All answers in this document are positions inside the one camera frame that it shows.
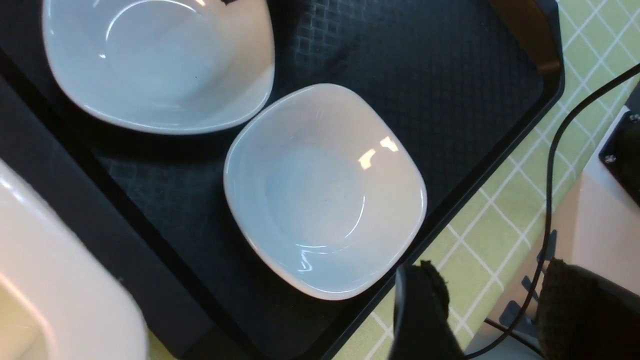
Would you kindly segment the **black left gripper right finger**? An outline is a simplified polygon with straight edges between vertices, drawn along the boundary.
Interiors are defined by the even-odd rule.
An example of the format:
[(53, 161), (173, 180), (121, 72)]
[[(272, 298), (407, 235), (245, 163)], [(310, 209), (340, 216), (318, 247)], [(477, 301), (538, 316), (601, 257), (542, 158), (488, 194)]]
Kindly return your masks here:
[(547, 360), (637, 360), (640, 298), (578, 265), (552, 259), (537, 306)]

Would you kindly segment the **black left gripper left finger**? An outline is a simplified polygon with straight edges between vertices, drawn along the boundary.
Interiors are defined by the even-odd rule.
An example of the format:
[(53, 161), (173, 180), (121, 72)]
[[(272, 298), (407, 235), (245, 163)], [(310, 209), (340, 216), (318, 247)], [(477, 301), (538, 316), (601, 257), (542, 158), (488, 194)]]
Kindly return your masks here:
[(429, 260), (397, 268), (391, 360), (462, 360), (448, 323), (450, 293)]

